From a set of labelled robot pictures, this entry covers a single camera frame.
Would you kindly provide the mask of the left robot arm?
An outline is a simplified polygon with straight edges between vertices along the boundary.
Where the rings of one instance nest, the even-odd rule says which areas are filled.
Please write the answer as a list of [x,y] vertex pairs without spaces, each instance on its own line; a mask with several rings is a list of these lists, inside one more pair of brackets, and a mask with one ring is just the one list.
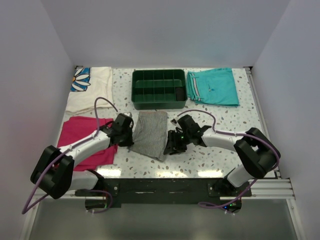
[[74,143],[60,148],[46,147],[31,174],[31,182],[53,199],[71,190],[86,190],[92,196],[99,196],[104,190],[104,178],[94,170],[78,172],[74,169],[99,151],[113,146],[132,146],[133,125],[130,112],[120,113],[112,123],[100,126]]

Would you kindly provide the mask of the grey striped underwear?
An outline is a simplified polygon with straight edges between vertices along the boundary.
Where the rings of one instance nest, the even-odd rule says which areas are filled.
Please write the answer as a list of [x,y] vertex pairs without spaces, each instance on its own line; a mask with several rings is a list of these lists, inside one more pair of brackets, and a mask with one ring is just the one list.
[[129,148],[132,152],[164,162],[167,144],[167,120],[165,111],[141,111],[133,132],[134,144]]

